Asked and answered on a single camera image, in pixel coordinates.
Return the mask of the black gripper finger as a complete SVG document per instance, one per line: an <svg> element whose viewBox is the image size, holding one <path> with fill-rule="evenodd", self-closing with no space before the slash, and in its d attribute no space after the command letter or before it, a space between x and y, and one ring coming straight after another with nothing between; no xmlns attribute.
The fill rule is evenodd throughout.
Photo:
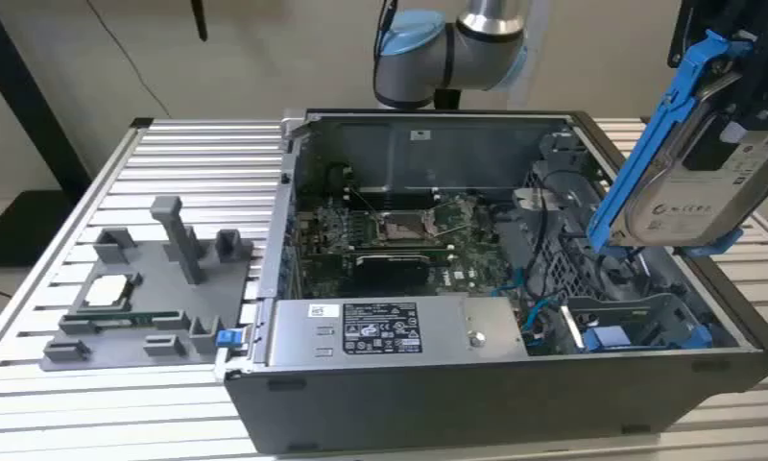
<svg viewBox="0 0 768 461"><path fill-rule="evenodd" d="M668 66L678 67L690 46L704 36L710 1L682 0L668 47Z"/></svg>
<svg viewBox="0 0 768 461"><path fill-rule="evenodd" d="M688 170L720 170L743 137L742 125L710 126L683 160L684 167Z"/></svg>

